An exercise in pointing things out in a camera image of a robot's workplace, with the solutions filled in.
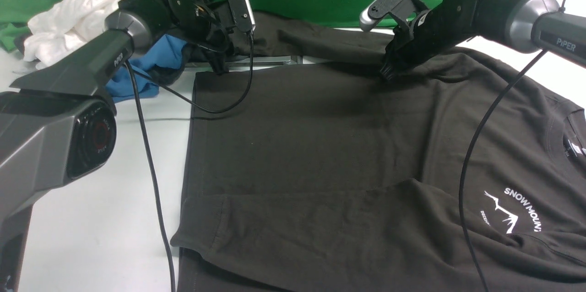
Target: blue cloth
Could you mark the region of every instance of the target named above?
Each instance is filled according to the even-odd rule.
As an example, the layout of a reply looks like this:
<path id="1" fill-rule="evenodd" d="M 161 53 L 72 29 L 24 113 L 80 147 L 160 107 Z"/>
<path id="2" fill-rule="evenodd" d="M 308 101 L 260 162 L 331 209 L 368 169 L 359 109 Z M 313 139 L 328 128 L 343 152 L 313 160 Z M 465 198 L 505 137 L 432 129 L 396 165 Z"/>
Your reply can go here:
<path id="1" fill-rule="evenodd" d="M 155 65 L 170 69 L 179 69 L 182 63 L 181 50 L 186 42 L 165 35 L 142 58 L 130 59 L 130 65 L 134 71 L 148 75 L 147 71 Z M 136 83 L 141 98 L 155 97 L 159 94 L 159 86 L 136 75 Z M 106 84 L 106 90 L 112 96 L 114 102 L 121 102 L 134 98 L 130 74 L 125 67 L 120 68 L 112 79 Z"/>

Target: clothing tag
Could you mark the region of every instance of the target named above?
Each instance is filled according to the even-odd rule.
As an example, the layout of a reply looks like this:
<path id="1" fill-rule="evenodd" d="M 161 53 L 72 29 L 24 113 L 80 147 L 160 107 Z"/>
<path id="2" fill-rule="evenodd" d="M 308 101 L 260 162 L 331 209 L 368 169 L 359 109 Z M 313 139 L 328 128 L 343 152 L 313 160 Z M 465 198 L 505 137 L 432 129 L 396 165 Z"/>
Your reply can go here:
<path id="1" fill-rule="evenodd" d="M 565 156 L 569 158 L 578 158 L 586 156 L 586 149 L 582 148 L 578 138 L 564 135 Z"/>

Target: white logo print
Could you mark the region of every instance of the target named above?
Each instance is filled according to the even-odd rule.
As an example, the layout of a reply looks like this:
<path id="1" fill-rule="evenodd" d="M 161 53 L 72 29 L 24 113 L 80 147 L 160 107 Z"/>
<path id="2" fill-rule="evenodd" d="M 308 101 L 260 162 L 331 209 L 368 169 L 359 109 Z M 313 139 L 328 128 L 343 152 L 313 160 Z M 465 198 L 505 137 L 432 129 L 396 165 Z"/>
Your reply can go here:
<path id="1" fill-rule="evenodd" d="M 503 222 L 507 223 L 507 226 L 509 226 L 509 229 L 507 230 L 507 233 L 512 233 L 513 232 L 513 228 L 515 228 L 515 225 L 517 224 L 517 221 L 519 220 L 519 216 L 514 215 L 513 213 L 511 213 L 510 211 L 507 211 L 506 209 L 502 208 L 499 205 L 499 199 L 492 196 L 491 194 L 489 194 L 488 192 L 484 192 L 484 194 L 486 196 L 489 196 L 490 198 L 492 198 L 494 200 L 494 204 L 496 205 L 496 207 L 494 208 L 495 211 L 503 211 L 504 213 L 506 213 L 509 217 L 507 219 L 504 219 Z"/>

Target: black fabric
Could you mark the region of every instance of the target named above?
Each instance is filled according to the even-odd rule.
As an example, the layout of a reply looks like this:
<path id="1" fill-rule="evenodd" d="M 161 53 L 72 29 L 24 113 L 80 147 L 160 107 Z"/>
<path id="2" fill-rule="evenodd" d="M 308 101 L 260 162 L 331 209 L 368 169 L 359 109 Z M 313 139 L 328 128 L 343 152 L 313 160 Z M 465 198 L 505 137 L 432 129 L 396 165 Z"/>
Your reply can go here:
<path id="1" fill-rule="evenodd" d="M 390 84 L 376 71 L 262 70 L 234 112 L 196 112 L 172 244 L 285 290 L 481 290 L 458 178 L 478 122 L 517 71 L 468 49 Z M 198 73 L 197 101 L 232 102 L 245 78 Z M 586 181 L 564 146 L 564 136 L 586 144 L 585 131 L 582 108 L 529 78 L 490 118 L 464 205 L 492 290 L 586 289 Z M 197 276 L 207 283 L 193 291 L 250 291 L 211 270 Z"/>
<path id="2" fill-rule="evenodd" d="M 227 3 L 217 5 L 214 12 L 223 25 L 233 23 Z M 304 55 L 334 62 L 379 65 L 385 46 L 393 39 L 392 35 L 383 33 L 333 29 L 268 12 L 255 11 L 254 15 L 255 56 Z M 234 29 L 230 39 L 234 52 L 229 55 L 250 54 L 245 33 Z"/>

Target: wire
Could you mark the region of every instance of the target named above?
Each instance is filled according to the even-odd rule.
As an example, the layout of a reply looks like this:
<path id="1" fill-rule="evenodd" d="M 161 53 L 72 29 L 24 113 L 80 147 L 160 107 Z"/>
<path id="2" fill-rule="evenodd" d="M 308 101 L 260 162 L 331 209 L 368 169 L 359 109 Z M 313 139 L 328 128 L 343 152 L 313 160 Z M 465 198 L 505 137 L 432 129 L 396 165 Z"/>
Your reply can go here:
<path id="1" fill-rule="evenodd" d="M 201 110 L 201 111 L 203 111 L 205 113 L 209 113 L 209 114 L 222 114 L 222 113 L 225 113 L 226 111 L 230 111 L 233 108 L 235 108 L 236 106 L 238 106 L 244 100 L 244 98 L 246 98 L 246 96 L 248 95 L 248 93 L 250 91 L 250 86 L 252 85 L 252 81 L 253 81 L 253 53 L 255 52 L 254 38 L 253 38 L 253 36 L 251 34 L 249 34 L 249 41 L 250 41 L 250 66 L 249 66 L 249 81 L 248 81 L 248 83 L 246 85 L 246 89 L 244 90 L 242 96 L 240 96 L 240 98 L 236 102 L 234 102 L 233 104 L 230 104 L 230 106 L 227 106 L 226 108 L 221 109 L 221 110 L 211 110 L 211 109 L 204 108 L 204 107 L 200 106 L 199 104 L 195 103 L 194 101 L 189 100 L 185 96 L 182 96 L 180 93 L 172 90 L 171 88 L 157 83 L 150 76 L 145 75 L 144 73 L 141 73 L 139 71 L 135 71 L 134 73 L 136 73 L 137 75 L 143 77 L 144 79 L 147 79 L 147 81 L 150 81 L 151 83 L 155 83 L 155 84 L 159 85 L 159 87 L 163 88 L 164 90 L 167 90 L 167 91 L 171 92 L 173 95 L 181 98 L 185 102 L 191 104 L 192 106 L 198 108 L 199 110 Z"/>
<path id="2" fill-rule="evenodd" d="M 480 133 L 481 133 L 483 127 L 486 125 L 486 122 L 488 121 L 490 115 L 492 115 L 492 112 L 494 111 L 496 106 L 499 104 L 500 100 L 502 100 L 505 97 L 507 92 L 509 92 L 509 90 L 511 90 L 511 88 L 513 88 L 515 86 L 515 84 L 521 80 L 521 78 L 527 73 L 527 71 L 529 71 L 529 69 L 531 69 L 535 65 L 535 63 L 537 63 L 537 61 L 539 61 L 539 59 L 542 58 L 546 54 L 546 52 L 548 52 L 548 51 L 542 50 L 538 55 L 536 55 L 536 57 L 533 60 L 531 60 L 531 62 L 529 62 L 529 64 L 527 64 L 526 67 L 523 68 L 521 70 L 521 72 L 515 76 L 515 78 L 507 85 L 507 87 L 500 92 L 500 94 L 496 97 L 496 100 L 494 100 L 494 102 L 492 102 L 492 105 L 488 108 L 488 111 L 486 111 L 481 122 L 478 124 L 477 130 L 474 133 L 472 140 L 470 141 L 470 145 L 468 146 L 468 151 L 466 152 L 466 157 L 464 158 L 464 161 L 462 164 L 462 173 L 460 174 L 460 189 L 458 191 L 458 209 L 460 210 L 460 224 L 462 225 L 462 230 L 464 232 L 464 239 L 466 240 L 466 244 L 468 245 L 468 249 L 470 250 L 470 255 L 472 256 L 472 260 L 473 260 L 474 265 L 478 271 L 478 276 L 480 276 L 482 286 L 484 287 L 485 292 L 489 292 L 489 288 L 488 288 L 488 285 L 486 284 L 486 279 L 484 277 L 484 274 L 482 273 L 482 270 L 480 268 L 480 264 L 478 263 L 476 253 L 474 252 L 474 247 L 472 246 L 472 242 L 470 240 L 470 236 L 468 234 L 468 228 L 467 228 L 466 221 L 464 218 L 464 181 L 466 179 L 466 171 L 468 169 L 468 164 L 470 163 L 470 157 L 472 156 L 472 151 L 473 151 L 474 146 L 478 140 L 478 137 L 480 136 Z"/>
<path id="3" fill-rule="evenodd" d="M 562 0 L 562 2 L 561 2 L 561 7 L 559 7 L 560 12 L 565 12 L 565 1 L 566 0 Z"/>
<path id="4" fill-rule="evenodd" d="M 169 262 L 169 275 L 171 279 L 171 292 L 175 292 L 175 271 L 173 265 L 173 257 L 171 255 L 171 248 L 169 240 L 167 239 L 167 232 L 165 231 L 165 223 L 163 221 L 163 210 L 161 209 L 161 196 L 159 194 L 159 183 L 157 182 L 157 173 L 155 173 L 155 164 L 152 160 L 151 146 L 148 142 L 147 126 L 145 125 L 145 118 L 142 114 L 142 106 L 140 95 L 138 94 L 138 86 L 136 85 L 136 77 L 134 70 L 128 61 L 124 62 L 124 66 L 130 73 L 130 81 L 132 81 L 132 89 L 134 90 L 134 100 L 136 101 L 136 110 L 138 111 L 138 121 L 141 125 L 142 139 L 145 144 L 146 158 L 148 159 L 149 169 L 151 170 L 152 185 L 155 189 L 155 204 L 157 205 L 157 217 L 159 218 L 159 228 L 161 229 L 161 237 L 163 237 L 163 244 L 165 245 L 165 253 L 167 253 L 167 261 Z"/>

